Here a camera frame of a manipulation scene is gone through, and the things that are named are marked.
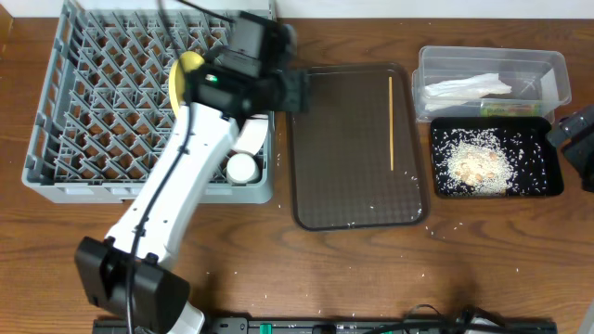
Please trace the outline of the green foil wrapper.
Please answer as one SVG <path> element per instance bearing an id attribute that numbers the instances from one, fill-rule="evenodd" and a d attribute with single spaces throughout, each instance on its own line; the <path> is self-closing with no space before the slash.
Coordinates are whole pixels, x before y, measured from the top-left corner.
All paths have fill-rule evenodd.
<path id="1" fill-rule="evenodd" d="M 483 117 L 528 117 L 539 116 L 541 106 L 539 104 L 507 104 L 507 103 L 484 103 L 480 108 Z"/>

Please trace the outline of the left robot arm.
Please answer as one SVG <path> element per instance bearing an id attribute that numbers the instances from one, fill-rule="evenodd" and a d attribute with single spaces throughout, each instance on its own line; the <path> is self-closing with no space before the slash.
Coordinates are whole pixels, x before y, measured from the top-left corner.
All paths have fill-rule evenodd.
<path id="1" fill-rule="evenodd" d="M 227 45 L 184 80 L 173 131 L 140 193 L 102 239 L 81 240 L 74 262 L 88 301 L 125 322 L 125 331 L 198 333 L 205 317 L 189 283 L 173 272 L 190 219 L 248 121 L 267 111 L 303 112 L 306 73 L 291 67 L 296 34 L 288 25 L 241 11 Z"/>

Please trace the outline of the rice and shell waste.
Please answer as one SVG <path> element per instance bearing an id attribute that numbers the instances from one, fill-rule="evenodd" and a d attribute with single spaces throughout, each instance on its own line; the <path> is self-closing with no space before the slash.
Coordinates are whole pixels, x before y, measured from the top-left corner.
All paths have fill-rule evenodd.
<path id="1" fill-rule="evenodd" d="M 549 187 L 544 146 L 528 130 L 434 129 L 437 193 L 446 197 L 542 196 Z"/>

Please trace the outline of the yellow plate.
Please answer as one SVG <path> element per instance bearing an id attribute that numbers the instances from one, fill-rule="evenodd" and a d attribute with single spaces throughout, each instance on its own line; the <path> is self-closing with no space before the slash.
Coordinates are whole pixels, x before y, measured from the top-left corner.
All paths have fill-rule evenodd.
<path id="1" fill-rule="evenodd" d="M 203 57 L 194 51 L 184 52 L 173 63 L 168 79 L 168 97 L 175 117 L 178 116 L 180 104 L 184 101 L 185 76 L 183 70 L 196 70 L 203 63 Z"/>

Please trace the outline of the white paper napkin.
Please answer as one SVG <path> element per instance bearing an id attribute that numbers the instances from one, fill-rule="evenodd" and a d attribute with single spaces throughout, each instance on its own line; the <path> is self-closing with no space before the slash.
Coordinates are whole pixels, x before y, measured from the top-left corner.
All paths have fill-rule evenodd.
<path id="1" fill-rule="evenodd" d="M 512 88 L 499 80 L 498 73 L 486 73 L 472 76 L 467 79 L 447 80 L 440 83 L 432 83 L 424 87 L 426 97 L 459 97 L 459 98 L 480 98 L 487 95 L 505 95 L 511 92 Z"/>

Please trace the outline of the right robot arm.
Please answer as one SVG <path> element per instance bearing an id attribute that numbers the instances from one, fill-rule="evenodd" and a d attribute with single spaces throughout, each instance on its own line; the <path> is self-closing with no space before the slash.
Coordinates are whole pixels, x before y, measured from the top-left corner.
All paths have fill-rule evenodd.
<path id="1" fill-rule="evenodd" d="M 593 106 L 589 105 L 556 122 L 547 133 L 547 140 L 573 166 L 582 181 L 582 188 L 593 192 Z"/>

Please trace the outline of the white cup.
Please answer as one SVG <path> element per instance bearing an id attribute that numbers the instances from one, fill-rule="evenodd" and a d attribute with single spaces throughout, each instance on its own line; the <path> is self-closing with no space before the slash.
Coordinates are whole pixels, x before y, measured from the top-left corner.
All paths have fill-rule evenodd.
<path id="1" fill-rule="evenodd" d="M 233 155 L 226 164 L 227 181 L 234 185 L 245 185 L 260 179 L 261 172 L 253 156 L 246 153 Z"/>

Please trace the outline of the wooden chopstick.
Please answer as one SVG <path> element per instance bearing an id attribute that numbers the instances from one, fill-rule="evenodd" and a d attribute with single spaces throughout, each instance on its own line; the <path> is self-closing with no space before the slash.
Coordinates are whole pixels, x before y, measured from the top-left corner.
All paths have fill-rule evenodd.
<path id="1" fill-rule="evenodd" d="M 389 93 L 389 149 L 390 149 L 390 170 L 394 171 L 394 91 L 393 77 L 388 78 Z"/>

